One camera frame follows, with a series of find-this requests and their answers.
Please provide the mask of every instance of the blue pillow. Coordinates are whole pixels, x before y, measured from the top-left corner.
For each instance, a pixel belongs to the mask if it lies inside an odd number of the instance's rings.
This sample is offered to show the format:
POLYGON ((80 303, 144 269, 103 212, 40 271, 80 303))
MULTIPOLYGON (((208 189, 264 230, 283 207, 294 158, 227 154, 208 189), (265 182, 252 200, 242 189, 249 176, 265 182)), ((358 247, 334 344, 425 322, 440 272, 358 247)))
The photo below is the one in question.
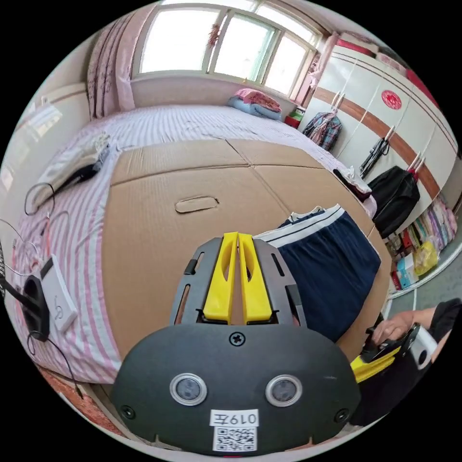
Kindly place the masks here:
POLYGON ((244 103, 244 101, 242 101, 237 96, 233 96, 228 100, 228 106, 239 109, 240 111, 252 116, 263 117, 272 120, 281 120, 280 112, 271 111, 270 109, 255 103, 244 103))

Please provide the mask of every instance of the person's hand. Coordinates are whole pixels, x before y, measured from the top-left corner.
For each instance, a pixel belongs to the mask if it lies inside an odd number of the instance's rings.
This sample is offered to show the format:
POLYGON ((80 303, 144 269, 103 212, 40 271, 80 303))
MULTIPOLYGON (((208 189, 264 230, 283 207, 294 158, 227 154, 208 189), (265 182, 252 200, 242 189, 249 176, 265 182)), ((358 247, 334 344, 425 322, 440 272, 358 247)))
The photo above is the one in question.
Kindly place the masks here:
POLYGON ((401 338, 411 326, 401 318, 382 321, 372 334, 372 341, 376 345, 382 344, 385 340, 398 340, 401 338))

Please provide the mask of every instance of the black jacket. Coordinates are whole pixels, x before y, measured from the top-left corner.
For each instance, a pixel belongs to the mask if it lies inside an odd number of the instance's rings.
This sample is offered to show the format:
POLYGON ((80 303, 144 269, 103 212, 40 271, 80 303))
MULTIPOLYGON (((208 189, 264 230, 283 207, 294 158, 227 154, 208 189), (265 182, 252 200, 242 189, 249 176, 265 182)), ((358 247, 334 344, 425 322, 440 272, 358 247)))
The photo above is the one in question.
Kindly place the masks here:
POLYGON ((377 203, 377 212, 372 219, 384 239, 395 232, 420 200, 419 188, 411 172, 400 167, 391 167, 369 187, 377 203))

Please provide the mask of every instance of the striped bedsheet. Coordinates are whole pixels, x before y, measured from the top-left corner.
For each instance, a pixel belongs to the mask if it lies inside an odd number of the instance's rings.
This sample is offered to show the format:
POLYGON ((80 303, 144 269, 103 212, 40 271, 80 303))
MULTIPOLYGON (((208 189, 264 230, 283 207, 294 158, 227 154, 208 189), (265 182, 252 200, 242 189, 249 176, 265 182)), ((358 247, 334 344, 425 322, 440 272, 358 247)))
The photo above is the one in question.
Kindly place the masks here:
MULTIPOLYGON (((56 197, 53 215, 67 210, 70 218, 61 215, 51 227, 51 251, 58 258, 69 293, 79 309, 79 316, 65 334, 59 334, 51 322, 50 339, 65 354, 77 380, 110 384, 114 382, 121 360, 104 303, 101 245, 111 175, 121 151, 175 141, 227 138, 269 141, 301 148, 330 171, 341 166, 341 163, 284 123, 219 106, 166 106, 117 114, 87 125, 61 152, 85 143, 102 130, 117 143, 116 153, 106 160, 103 169, 94 178, 56 197)), ((369 216, 373 216, 375 201, 369 199, 364 206, 369 216)), ((43 212, 33 217, 24 215, 19 226, 21 235, 34 242, 40 252, 44 249, 40 232, 46 212, 44 207, 43 212)), ((19 271, 28 271, 29 250, 30 247, 17 251, 16 266, 19 271)), ((15 276, 14 283, 20 284, 21 278, 15 276)), ((18 304, 9 307, 8 311, 28 351, 28 332, 18 304)), ((34 341, 34 347, 34 360, 39 365, 69 377, 64 358, 52 344, 34 341)))

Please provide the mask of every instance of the plastic bag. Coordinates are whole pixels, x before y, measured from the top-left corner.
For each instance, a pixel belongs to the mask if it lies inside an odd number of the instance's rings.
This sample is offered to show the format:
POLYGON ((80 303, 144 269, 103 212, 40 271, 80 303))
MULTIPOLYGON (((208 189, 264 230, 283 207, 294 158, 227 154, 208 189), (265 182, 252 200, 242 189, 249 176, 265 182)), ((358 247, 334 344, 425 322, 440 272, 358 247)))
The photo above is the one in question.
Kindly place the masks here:
POLYGON ((438 264, 439 251, 435 238, 425 241, 414 253, 414 272, 421 277, 438 264))

